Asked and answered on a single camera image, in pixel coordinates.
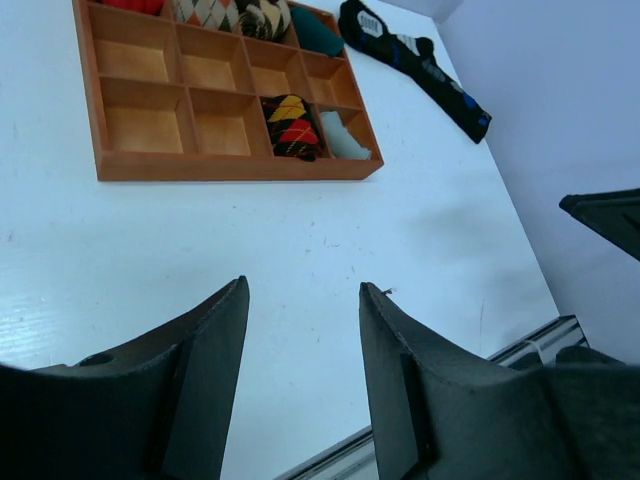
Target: white wall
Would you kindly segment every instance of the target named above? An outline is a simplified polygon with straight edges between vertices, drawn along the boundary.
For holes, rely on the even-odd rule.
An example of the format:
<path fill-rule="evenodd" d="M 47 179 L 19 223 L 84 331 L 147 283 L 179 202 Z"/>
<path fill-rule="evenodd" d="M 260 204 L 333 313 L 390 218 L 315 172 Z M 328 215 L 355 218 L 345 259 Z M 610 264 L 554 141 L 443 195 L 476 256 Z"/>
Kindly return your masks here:
<path fill-rule="evenodd" d="M 460 6 L 463 0 L 382 0 L 383 2 L 411 10 L 433 18 L 437 23 L 444 22 Z"/>
<path fill-rule="evenodd" d="M 465 0 L 440 30 L 559 310 L 636 362 L 640 263 L 558 202 L 640 187 L 639 23 L 637 0 Z"/>

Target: wooden tray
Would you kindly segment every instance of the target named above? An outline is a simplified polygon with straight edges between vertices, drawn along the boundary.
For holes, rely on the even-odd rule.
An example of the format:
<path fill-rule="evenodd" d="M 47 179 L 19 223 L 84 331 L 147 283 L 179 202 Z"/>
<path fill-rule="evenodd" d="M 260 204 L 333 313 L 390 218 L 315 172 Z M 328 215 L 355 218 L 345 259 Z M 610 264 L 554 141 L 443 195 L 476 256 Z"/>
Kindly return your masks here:
<path fill-rule="evenodd" d="M 311 11 L 340 35 L 329 13 Z M 99 180 L 361 180 L 383 165 L 349 60 L 73 0 Z M 261 96 L 334 110 L 370 160 L 274 156 Z"/>

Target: white table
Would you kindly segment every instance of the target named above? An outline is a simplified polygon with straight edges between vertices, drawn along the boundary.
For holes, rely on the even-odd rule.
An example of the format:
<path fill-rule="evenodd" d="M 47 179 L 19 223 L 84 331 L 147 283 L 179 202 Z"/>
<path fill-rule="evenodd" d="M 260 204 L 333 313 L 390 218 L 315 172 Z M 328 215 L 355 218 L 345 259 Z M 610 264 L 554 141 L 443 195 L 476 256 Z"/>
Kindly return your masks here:
<path fill-rule="evenodd" d="M 453 74 L 430 19 L 369 4 Z M 71 3 L 42 9 L 0 9 L 0 361 L 73 364 L 247 275 L 223 478 L 268 479 L 369 424 L 359 282 L 485 356 L 557 315 L 487 145 L 409 78 L 349 50 L 386 161 L 367 181 L 103 184 Z"/>

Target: black argyle sock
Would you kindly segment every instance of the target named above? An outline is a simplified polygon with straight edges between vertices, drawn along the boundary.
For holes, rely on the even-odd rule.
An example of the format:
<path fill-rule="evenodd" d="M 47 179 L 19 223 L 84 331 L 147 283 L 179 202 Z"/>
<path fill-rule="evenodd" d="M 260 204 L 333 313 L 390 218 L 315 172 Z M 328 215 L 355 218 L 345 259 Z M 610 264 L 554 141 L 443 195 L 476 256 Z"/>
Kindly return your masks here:
<path fill-rule="evenodd" d="M 413 78 L 474 142 L 484 138 L 491 115 L 442 71 L 430 39 L 392 34 L 360 0 L 347 0 L 340 6 L 338 25 L 353 48 Z"/>

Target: black plastic part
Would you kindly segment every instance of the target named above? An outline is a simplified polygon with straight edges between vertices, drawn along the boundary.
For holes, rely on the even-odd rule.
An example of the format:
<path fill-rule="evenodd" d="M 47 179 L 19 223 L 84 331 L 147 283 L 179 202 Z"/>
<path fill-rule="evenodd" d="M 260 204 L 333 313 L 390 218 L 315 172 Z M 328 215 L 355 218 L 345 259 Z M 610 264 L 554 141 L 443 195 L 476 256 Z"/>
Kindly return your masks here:
<path fill-rule="evenodd" d="M 639 368 L 581 351 L 582 364 L 502 367 L 409 317 L 370 283 L 360 289 L 360 335 L 381 480 L 640 478 Z M 425 443 L 437 446 L 430 461 Z"/>
<path fill-rule="evenodd" d="M 565 347 L 556 355 L 556 364 L 624 365 L 624 362 L 588 347 Z"/>
<path fill-rule="evenodd" d="M 514 370 L 521 372 L 530 368 L 539 368 L 542 365 L 542 359 L 538 352 L 529 352 L 513 362 L 509 368 L 513 368 Z"/>
<path fill-rule="evenodd" d="M 74 367 L 0 365 L 1 478 L 219 478 L 248 308 L 240 277 Z"/>
<path fill-rule="evenodd" d="M 640 260 L 640 189 L 568 195 L 560 208 Z"/>

